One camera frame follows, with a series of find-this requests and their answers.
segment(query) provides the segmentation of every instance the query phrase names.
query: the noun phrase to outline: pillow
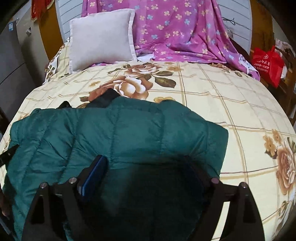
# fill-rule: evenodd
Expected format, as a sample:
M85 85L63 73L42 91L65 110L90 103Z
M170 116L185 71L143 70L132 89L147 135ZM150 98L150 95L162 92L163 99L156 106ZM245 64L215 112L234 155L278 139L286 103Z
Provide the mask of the pillow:
M132 32L134 17L134 9L119 9L72 19L69 73L95 63L137 61Z

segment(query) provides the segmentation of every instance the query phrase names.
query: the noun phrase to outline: metal screw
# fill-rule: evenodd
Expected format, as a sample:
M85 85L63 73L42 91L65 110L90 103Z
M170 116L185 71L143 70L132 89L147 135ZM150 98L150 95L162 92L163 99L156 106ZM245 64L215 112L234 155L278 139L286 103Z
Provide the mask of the metal screw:
M214 183L214 184L218 184L219 179L214 177L214 178L211 179L211 182Z
M75 177L71 177L69 179L69 183L71 183L71 184L75 183L76 181L77 181L77 178L75 178Z
M245 182L241 182L240 184L241 184L241 186L242 186L243 188L247 188L247 187L248 187L248 184L246 184Z
M40 187L41 187L41 188L46 188L46 187L47 187L47 183L41 183L41 184L40 184Z

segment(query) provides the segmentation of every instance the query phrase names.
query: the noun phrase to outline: blue label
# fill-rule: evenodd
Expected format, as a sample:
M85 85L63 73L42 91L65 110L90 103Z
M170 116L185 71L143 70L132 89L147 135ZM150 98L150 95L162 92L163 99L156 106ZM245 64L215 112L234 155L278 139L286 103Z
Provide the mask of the blue label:
M12 31L13 30L13 23L9 23L8 24L8 29L9 29L9 31Z

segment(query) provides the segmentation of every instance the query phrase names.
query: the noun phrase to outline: green jacket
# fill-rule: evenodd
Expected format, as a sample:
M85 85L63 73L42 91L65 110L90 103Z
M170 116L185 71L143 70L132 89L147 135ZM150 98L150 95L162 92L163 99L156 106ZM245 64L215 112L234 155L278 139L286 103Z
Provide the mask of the green jacket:
M179 173L189 156L220 173L228 132L175 101L118 97L106 108L35 109L12 125L4 191L21 238L41 182L64 183L100 154L109 168L89 205L102 240L186 240L201 212Z

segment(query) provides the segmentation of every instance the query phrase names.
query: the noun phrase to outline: red bag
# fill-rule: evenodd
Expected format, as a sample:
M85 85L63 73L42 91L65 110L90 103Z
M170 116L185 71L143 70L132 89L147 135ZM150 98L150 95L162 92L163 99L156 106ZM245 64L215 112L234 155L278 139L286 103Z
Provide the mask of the red bag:
M281 80L281 73L284 61L278 53L274 51L275 46L267 53L259 48L255 48L252 65L258 70L260 76L273 87L277 88Z

